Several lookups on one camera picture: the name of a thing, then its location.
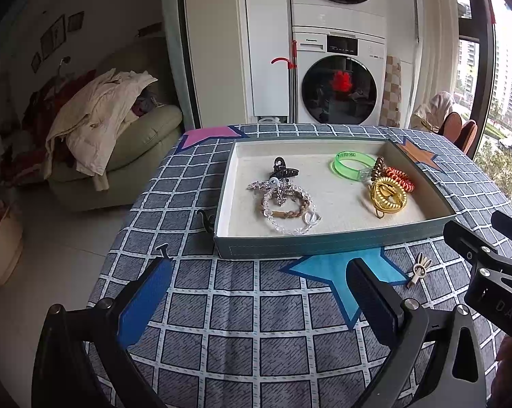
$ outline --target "green wristband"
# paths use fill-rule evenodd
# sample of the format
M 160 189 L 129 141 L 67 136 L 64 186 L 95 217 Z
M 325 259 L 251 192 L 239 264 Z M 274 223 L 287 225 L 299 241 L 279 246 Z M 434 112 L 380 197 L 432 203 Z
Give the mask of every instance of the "green wristband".
M 366 169 L 356 170 L 347 167 L 342 161 L 356 161 L 367 166 Z M 331 169 L 341 175 L 354 181 L 366 181 L 371 177 L 371 169 L 375 165 L 375 159 L 365 153 L 360 152 L 340 152 L 333 159 L 330 165 Z

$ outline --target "checkered tablecloth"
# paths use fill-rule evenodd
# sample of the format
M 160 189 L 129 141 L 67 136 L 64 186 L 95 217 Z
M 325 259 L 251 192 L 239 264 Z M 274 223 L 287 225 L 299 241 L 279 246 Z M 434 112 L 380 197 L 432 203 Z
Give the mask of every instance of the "checkered tablecloth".
M 324 124 L 237 127 L 249 137 L 361 136 L 395 142 L 407 137 L 438 155 L 435 162 L 442 172 L 420 167 L 450 201 L 458 221 L 512 258 L 512 242 L 490 225 L 495 210 L 512 215 L 507 199 L 441 136 Z M 232 141 L 209 139 L 168 153 L 129 212 L 88 304 L 114 298 L 159 255 L 155 248 L 167 242 L 174 259 L 171 287 L 140 341 L 129 348 L 165 403 L 179 408 L 349 407 L 389 352 L 377 342 L 364 317 L 349 331 L 328 286 L 279 271 L 295 259 L 220 259 L 212 236 L 195 213 L 216 212 Z M 396 286 L 397 292 L 436 309 L 462 303 L 469 269 L 443 237 L 385 247 L 386 256 L 405 272 L 411 271 L 419 252 L 434 260 L 427 277 L 409 291 Z M 504 334 L 478 314 L 474 323 L 490 388 Z M 95 347 L 87 347 L 103 391 L 121 406 Z M 398 406 L 411 400 L 431 348 L 421 351 Z

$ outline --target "washing machine control panel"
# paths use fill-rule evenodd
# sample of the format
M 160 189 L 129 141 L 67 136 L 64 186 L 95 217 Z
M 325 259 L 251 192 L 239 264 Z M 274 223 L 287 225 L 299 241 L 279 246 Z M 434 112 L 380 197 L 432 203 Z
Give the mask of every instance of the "washing machine control panel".
M 358 39 L 327 35 L 328 52 L 358 56 Z

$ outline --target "red handle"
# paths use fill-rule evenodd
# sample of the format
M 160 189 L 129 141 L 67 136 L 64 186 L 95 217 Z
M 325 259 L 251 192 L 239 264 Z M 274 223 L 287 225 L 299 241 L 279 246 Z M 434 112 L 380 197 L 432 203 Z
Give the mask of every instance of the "red handle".
M 288 58 L 283 57 L 273 59 L 271 61 L 271 64 L 275 64 L 277 61 L 286 61 L 288 63 L 288 69 L 294 69 L 296 67 L 296 65 L 292 64 L 292 62 Z

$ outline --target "gold spiral hair tie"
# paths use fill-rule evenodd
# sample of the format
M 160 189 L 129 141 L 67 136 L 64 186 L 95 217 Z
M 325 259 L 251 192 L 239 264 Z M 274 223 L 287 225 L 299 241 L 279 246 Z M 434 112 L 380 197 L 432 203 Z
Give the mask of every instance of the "gold spiral hair tie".
M 396 180 L 385 176 L 376 178 L 370 187 L 370 197 L 379 219 L 385 213 L 397 213 L 407 204 L 407 193 Z

